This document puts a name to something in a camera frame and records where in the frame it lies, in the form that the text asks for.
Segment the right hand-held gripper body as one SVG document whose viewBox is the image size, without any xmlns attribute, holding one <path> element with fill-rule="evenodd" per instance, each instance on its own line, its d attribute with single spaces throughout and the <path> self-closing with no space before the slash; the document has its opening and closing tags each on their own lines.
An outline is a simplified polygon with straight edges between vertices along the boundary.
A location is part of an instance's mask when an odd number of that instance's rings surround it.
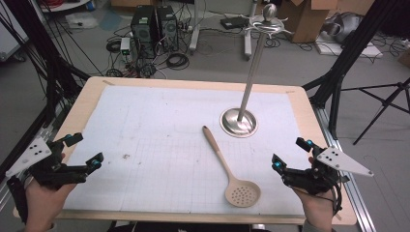
<svg viewBox="0 0 410 232">
<path fill-rule="evenodd" d="M 373 176 L 372 171 L 336 147 L 323 149 L 317 145 L 303 145 L 302 149 L 313 154 L 311 168 L 294 169 L 288 167 L 284 161 L 279 161 L 279 176 L 290 188 L 304 189 L 309 194 L 315 195 L 336 187 L 340 181 L 339 171 Z"/>
</svg>

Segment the white cabinet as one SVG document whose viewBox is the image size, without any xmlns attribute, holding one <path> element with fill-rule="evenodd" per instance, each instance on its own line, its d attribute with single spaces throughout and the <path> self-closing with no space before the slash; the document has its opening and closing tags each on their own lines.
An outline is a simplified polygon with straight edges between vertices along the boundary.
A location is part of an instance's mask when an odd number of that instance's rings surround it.
<svg viewBox="0 0 410 232">
<path fill-rule="evenodd" d="M 27 35 L 4 3 L 4 0 L 0 0 L 0 62 L 7 61 L 20 48 L 20 44 L 7 29 L 7 26 L 14 29 L 24 42 L 28 41 Z"/>
</svg>

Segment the large cardboard box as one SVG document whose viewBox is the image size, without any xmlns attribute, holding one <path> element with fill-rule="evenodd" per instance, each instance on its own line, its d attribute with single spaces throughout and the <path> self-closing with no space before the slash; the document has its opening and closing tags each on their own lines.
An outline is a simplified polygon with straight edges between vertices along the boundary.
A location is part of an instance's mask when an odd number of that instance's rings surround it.
<svg viewBox="0 0 410 232">
<path fill-rule="evenodd" d="M 282 0 L 278 10 L 279 18 L 287 18 L 285 28 L 292 32 L 288 38 L 292 43 L 311 43 L 330 10 L 337 8 L 338 0 Z"/>
</svg>

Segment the person's left hand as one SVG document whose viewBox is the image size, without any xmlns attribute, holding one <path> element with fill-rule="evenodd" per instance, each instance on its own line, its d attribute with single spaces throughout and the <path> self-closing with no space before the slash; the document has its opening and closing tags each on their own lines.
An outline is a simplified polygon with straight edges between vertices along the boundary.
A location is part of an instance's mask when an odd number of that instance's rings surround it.
<svg viewBox="0 0 410 232">
<path fill-rule="evenodd" d="M 23 232 L 57 232 L 54 220 L 75 187 L 76 184 L 68 184 L 51 189 L 42 187 L 36 179 L 32 179 L 25 190 L 28 217 Z"/>
</svg>

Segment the black frame post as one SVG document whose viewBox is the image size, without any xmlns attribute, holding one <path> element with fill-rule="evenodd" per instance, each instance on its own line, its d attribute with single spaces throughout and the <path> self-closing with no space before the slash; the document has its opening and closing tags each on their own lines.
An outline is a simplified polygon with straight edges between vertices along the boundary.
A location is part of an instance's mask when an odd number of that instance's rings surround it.
<svg viewBox="0 0 410 232">
<path fill-rule="evenodd" d="M 12 24 L 5 17 L 0 17 L 0 22 L 29 56 L 38 76 L 46 81 L 44 122 L 49 124 L 56 117 L 55 110 L 58 102 L 62 99 L 70 101 L 80 93 L 81 87 L 74 80 L 74 76 L 88 80 L 90 75 L 71 65 L 62 57 L 29 0 L 3 0 L 0 6 L 8 7 L 27 35 L 29 42 L 36 49 L 36 53 L 33 53 L 32 49 L 22 41 L 22 37 Z"/>
<path fill-rule="evenodd" d="M 315 94 L 309 98 L 310 103 L 317 108 L 323 109 L 327 100 L 332 99 L 328 129 L 333 139 L 337 139 L 338 106 L 344 77 L 378 29 L 404 2 L 405 0 L 374 0 L 331 68 L 322 76 L 303 86 L 306 91 L 317 87 Z"/>
</svg>

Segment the metal utensil stand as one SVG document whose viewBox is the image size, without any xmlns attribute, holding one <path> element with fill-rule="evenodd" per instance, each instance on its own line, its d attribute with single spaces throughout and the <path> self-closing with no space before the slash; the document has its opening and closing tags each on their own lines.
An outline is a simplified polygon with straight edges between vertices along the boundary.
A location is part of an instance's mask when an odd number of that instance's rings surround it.
<svg viewBox="0 0 410 232">
<path fill-rule="evenodd" d="M 277 14 L 277 6 L 275 4 L 267 4 L 262 9 L 261 14 L 249 18 L 249 27 L 247 30 L 257 32 L 259 38 L 251 61 L 241 105 L 227 109 L 220 115 L 221 128 L 231 136 L 238 138 L 250 137 L 254 135 L 258 129 L 257 119 L 247 110 L 247 106 L 254 79 L 260 65 L 263 48 L 268 38 L 272 38 L 274 35 L 280 33 L 290 34 L 290 31 L 285 29 L 285 19 L 279 19 Z"/>
</svg>

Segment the black computer tower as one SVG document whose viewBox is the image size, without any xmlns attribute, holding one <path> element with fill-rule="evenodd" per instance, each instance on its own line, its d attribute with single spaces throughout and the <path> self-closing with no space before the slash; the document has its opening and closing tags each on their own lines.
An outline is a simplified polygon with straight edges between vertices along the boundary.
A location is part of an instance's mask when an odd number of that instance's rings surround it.
<svg viewBox="0 0 410 232">
<path fill-rule="evenodd" d="M 155 7 L 138 5 L 132 17 L 131 29 L 138 56 L 153 59 L 156 56 L 155 44 L 158 41 Z"/>
<path fill-rule="evenodd" d="M 157 16 L 161 35 L 161 43 L 165 51 L 179 49 L 177 18 L 170 6 L 158 6 Z"/>
</svg>

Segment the person's right hand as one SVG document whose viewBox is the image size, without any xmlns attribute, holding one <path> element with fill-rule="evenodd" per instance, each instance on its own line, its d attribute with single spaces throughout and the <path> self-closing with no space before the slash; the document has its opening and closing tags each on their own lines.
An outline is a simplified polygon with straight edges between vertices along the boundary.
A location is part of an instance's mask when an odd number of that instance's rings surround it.
<svg viewBox="0 0 410 232">
<path fill-rule="evenodd" d="M 316 195 L 311 195 L 302 188 L 293 190 L 302 202 L 306 220 L 313 225 L 332 227 L 335 197 L 330 190 Z"/>
</svg>

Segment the person's dark clothing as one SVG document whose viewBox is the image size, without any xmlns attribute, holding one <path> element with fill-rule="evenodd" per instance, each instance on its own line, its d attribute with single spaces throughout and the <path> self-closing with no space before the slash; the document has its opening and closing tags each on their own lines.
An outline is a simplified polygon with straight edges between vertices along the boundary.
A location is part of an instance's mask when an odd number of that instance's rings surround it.
<svg viewBox="0 0 410 232">
<path fill-rule="evenodd" d="M 106 232 L 271 232 L 248 224 L 136 222 L 114 226 Z"/>
</svg>

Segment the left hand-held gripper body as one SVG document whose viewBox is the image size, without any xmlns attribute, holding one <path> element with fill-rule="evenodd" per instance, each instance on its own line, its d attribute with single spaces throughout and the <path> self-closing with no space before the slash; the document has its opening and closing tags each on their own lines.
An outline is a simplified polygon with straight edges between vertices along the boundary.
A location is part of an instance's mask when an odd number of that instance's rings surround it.
<svg viewBox="0 0 410 232">
<path fill-rule="evenodd" d="M 45 142 L 41 137 L 36 137 L 6 171 L 6 177 L 11 179 L 27 170 L 41 186 L 60 188 L 67 184 L 84 183 L 87 166 L 67 166 L 63 163 L 65 146 L 73 146 L 73 143 L 67 143 L 66 138 Z"/>
</svg>

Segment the white grid paper mat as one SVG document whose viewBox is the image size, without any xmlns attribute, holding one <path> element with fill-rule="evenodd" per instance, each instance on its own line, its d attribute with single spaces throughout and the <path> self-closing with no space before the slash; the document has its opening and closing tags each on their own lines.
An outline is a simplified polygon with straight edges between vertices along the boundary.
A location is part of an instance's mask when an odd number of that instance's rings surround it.
<svg viewBox="0 0 410 232">
<path fill-rule="evenodd" d="M 107 86 L 69 163 L 102 153 L 102 167 L 70 194 L 69 210 L 299 216 L 302 206 L 273 170 L 278 155 L 290 167 L 308 167 L 290 99 L 253 93 L 248 109 L 258 129 L 235 138 L 220 127 L 221 113 L 238 105 L 238 91 Z M 225 199 L 228 178 L 202 127 L 212 132 L 232 174 L 256 183 L 255 205 Z"/>
</svg>

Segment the flat black box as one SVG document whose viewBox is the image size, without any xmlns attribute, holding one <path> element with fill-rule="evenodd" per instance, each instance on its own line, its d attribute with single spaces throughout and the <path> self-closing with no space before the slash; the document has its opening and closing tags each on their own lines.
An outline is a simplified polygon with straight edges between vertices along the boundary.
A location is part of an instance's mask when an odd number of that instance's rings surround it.
<svg viewBox="0 0 410 232">
<path fill-rule="evenodd" d="M 220 20 L 220 25 L 226 30 L 243 28 L 247 26 L 248 23 L 249 23 L 249 20 L 247 18 L 240 17 L 240 16 L 223 18 Z"/>
</svg>

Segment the beige slotted spoon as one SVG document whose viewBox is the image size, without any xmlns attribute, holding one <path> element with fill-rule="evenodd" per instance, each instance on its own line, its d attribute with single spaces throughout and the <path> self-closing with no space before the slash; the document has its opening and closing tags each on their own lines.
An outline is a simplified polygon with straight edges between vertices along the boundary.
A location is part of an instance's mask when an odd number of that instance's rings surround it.
<svg viewBox="0 0 410 232">
<path fill-rule="evenodd" d="M 220 147 L 210 129 L 203 126 L 202 132 L 226 172 L 228 184 L 224 192 L 225 199 L 231 205 L 239 208 L 248 208 L 255 205 L 261 196 L 260 187 L 254 182 L 236 178 L 224 159 Z"/>
</svg>

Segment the grey rounded appliance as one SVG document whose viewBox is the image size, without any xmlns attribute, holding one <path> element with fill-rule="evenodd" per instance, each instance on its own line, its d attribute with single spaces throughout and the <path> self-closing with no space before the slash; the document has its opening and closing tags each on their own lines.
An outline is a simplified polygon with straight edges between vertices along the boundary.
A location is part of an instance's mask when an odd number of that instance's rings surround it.
<svg viewBox="0 0 410 232">
<path fill-rule="evenodd" d="M 362 20 L 363 17 L 359 14 L 350 12 L 335 13 L 324 21 L 321 31 L 336 42 L 343 44 L 349 35 L 359 27 Z"/>
</svg>

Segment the white stand leg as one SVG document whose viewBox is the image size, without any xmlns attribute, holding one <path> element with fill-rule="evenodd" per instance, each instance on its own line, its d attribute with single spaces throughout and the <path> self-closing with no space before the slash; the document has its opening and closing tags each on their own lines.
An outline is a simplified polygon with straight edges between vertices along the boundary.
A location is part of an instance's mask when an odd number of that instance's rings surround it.
<svg viewBox="0 0 410 232">
<path fill-rule="evenodd" d="M 193 10 L 193 26 L 190 38 L 190 46 L 189 51 L 190 54 L 193 54 L 196 51 L 198 37 L 200 31 L 200 24 L 199 24 L 199 0 L 194 0 L 194 10 Z"/>
<path fill-rule="evenodd" d="M 256 12 L 258 0 L 251 0 L 251 8 L 249 10 L 249 17 L 253 17 Z M 244 35 L 244 54 L 245 59 L 248 61 L 251 56 L 251 35 L 250 31 L 246 31 Z"/>
</svg>

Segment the black tripod stand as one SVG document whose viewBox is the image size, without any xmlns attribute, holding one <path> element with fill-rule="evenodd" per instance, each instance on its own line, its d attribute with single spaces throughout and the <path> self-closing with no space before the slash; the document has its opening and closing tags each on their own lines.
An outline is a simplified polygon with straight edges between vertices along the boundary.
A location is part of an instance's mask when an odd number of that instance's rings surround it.
<svg viewBox="0 0 410 232">
<path fill-rule="evenodd" d="M 370 93 L 370 90 L 373 89 L 383 89 L 383 88 L 390 88 L 390 87 L 395 87 L 395 90 L 387 97 L 387 98 L 381 98 L 379 96 L 376 96 L 373 93 Z M 392 83 L 392 84 L 382 84 L 382 85 L 373 85 L 373 86 L 362 86 L 362 87 L 353 87 L 353 88 L 345 88 L 342 89 L 342 92 L 346 91 L 360 91 L 364 93 L 367 96 L 370 96 L 371 98 L 379 101 L 381 103 L 380 108 L 374 115 L 374 117 L 371 119 L 371 121 L 368 123 L 368 125 L 365 127 L 365 129 L 360 133 L 360 135 L 356 138 L 356 140 L 353 142 L 354 145 L 357 145 L 363 137 L 366 135 L 366 133 L 370 130 L 370 128 L 377 122 L 377 120 L 381 117 L 381 115 L 389 108 L 395 108 L 399 111 L 402 111 L 410 116 L 410 77 L 408 77 L 404 82 L 397 82 L 397 83 Z M 403 93 L 405 95 L 405 99 L 407 102 L 407 107 L 404 108 L 402 106 L 399 106 L 394 103 L 394 100 L 401 94 Z"/>
</svg>

